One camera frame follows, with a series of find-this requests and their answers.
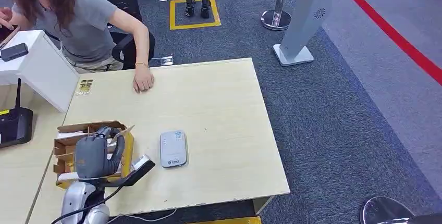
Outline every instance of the white cabinet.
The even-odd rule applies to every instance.
[[[44,31],[20,31],[4,48],[20,43],[26,43],[29,53],[8,62],[0,59],[0,85],[16,84],[21,78],[56,109],[66,112],[80,76]]]

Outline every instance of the gray t-shirt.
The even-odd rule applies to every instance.
[[[41,14],[37,21],[48,33],[62,42],[63,54],[74,62],[94,63],[111,57],[115,43],[107,23],[117,7],[107,0],[75,0],[74,17],[68,30],[58,27],[57,17],[37,1]],[[13,11],[21,14],[14,4]]]

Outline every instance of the stanchion base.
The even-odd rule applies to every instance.
[[[360,222],[361,224],[408,223],[407,220],[413,216],[414,214],[399,201],[379,196],[365,203],[360,212]]]
[[[291,15],[285,11],[281,12],[281,19],[279,20],[279,24],[273,24],[273,16],[275,14],[275,10],[267,10],[261,16],[261,22],[264,27],[270,30],[286,30],[289,27],[291,21]]]
[[[304,46],[304,48],[302,48],[299,54],[295,57],[284,56],[284,54],[281,52],[281,49],[279,48],[280,46],[281,44],[273,45],[273,50],[275,51],[275,54],[279,59],[279,63],[282,66],[303,64],[314,60],[312,53],[310,53],[309,49],[306,46]]]

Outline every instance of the cardboard box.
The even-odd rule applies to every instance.
[[[73,133],[78,131],[84,132],[84,134],[82,135],[54,140],[54,155],[57,158],[57,164],[53,165],[53,171],[58,175],[56,181],[57,186],[66,189],[71,185],[73,181],[76,181],[59,181],[58,178],[63,173],[75,172],[73,152],[75,150],[75,145],[77,144],[77,142],[88,134],[96,132],[99,128],[103,126],[118,128],[122,131],[127,129],[126,126],[118,121],[82,123],[76,125],[61,126],[57,128],[59,133]],[[121,158],[121,172],[108,176],[108,181],[114,181],[120,178],[124,178],[130,173],[130,165],[132,163],[132,151],[133,135],[128,132],[125,134],[125,149]]]

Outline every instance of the white kiosk stand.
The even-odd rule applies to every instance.
[[[282,66],[313,61],[313,56],[305,45],[321,26],[331,8],[332,0],[296,0],[296,8],[283,41],[273,46]]]
[[[17,84],[18,78],[66,112],[80,75],[42,30],[20,31],[4,48],[26,43],[29,53],[14,60],[0,59],[0,85]]]

